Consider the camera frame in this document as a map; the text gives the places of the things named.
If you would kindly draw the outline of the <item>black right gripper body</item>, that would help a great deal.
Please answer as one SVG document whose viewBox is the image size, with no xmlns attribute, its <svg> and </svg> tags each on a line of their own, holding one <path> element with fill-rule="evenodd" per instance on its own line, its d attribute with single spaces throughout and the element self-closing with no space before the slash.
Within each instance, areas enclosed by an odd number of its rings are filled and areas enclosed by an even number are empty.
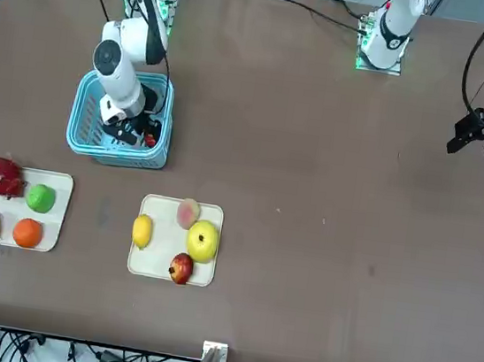
<svg viewBox="0 0 484 362">
<path fill-rule="evenodd" d="M 149 120 L 149 115 L 141 113 L 133 119 L 123 119 L 114 124 L 102 125 L 102 130 L 115 139 L 117 143 L 125 144 L 129 148 L 141 147 L 135 145 L 137 137 L 143 131 L 148 132 Z M 151 142 L 147 142 L 147 138 L 146 144 L 146 147 L 151 147 Z"/>
</svg>

